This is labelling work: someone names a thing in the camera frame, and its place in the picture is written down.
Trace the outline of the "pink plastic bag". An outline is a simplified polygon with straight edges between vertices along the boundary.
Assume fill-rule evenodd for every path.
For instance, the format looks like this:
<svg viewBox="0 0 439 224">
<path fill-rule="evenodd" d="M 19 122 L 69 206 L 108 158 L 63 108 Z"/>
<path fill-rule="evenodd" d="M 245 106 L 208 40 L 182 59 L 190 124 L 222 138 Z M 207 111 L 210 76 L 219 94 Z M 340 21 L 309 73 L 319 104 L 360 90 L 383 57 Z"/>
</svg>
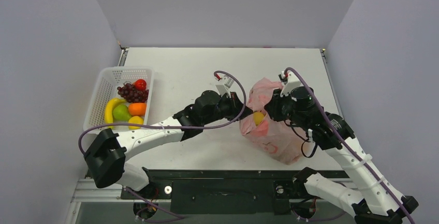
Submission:
<svg viewBox="0 0 439 224">
<path fill-rule="evenodd" d="M 263 122 L 256 126 L 253 114 L 239 121 L 240 132 L 255 147 L 260 148 L 273 159 L 291 165 L 303 157 L 301 145 L 305 137 L 304 131 L 299 128 L 292 130 L 283 121 L 276 122 L 264 110 L 264 106 L 271 100 L 275 89 L 282 89 L 281 82 L 262 78 L 250 90 L 246 106 L 253 112 L 265 114 Z"/>
</svg>

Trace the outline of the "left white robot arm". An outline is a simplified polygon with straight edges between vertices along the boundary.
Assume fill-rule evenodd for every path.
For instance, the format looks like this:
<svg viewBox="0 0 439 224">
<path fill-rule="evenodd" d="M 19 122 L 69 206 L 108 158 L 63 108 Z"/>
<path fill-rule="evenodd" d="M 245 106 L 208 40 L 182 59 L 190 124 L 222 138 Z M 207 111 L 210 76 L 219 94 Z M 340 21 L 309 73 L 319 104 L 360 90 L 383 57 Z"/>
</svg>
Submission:
<svg viewBox="0 0 439 224">
<path fill-rule="evenodd" d="M 164 144 L 193 138 L 212 129 L 213 122 L 233 123 L 252 114 L 253 110 L 235 92 L 220 96 L 215 91 L 205 91 L 193 104 L 148 128 L 121 132 L 103 129 L 83 157 L 97 188 L 119 184 L 148 198 L 155 185 L 145 168 L 128 162 L 131 158 Z"/>
</svg>

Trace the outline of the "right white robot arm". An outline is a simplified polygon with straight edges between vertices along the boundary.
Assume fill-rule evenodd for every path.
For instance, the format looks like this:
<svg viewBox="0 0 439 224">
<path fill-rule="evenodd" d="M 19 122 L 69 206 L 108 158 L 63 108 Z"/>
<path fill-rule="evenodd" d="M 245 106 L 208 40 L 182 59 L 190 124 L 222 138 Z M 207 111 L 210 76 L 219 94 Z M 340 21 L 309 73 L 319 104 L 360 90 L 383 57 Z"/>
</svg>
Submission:
<svg viewBox="0 0 439 224">
<path fill-rule="evenodd" d="M 324 199 L 351 215 L 356 223 L 402 223 L 419 206 L 413 196 L 396 190 L 361 147 L 354 131 L 339 115 L 324 110 L 304 86 L 284 96 L 273 92 L 264 106 L 270 118 L 306 132 L 309 141 L 332 157 L 356 189 L 335 183 L 309 167 L 295 175 L 293 192 Z"/>
</svg>

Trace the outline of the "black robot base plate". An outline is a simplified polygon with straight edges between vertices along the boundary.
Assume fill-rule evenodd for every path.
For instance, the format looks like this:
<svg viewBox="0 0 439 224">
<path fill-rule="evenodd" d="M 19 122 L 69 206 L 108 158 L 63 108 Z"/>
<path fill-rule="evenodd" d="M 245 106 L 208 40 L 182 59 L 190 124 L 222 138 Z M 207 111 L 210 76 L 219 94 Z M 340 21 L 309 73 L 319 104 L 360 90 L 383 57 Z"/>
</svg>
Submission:
<svg viewBox="0 0 439 224">
<path fill-rule="evenodd" d="M 287 214 L 310 194 L 293 182 L 297 170 L 148 170 L 151 183 L 135 194 L 170 203 L 180 215 Z"/>
</svg>

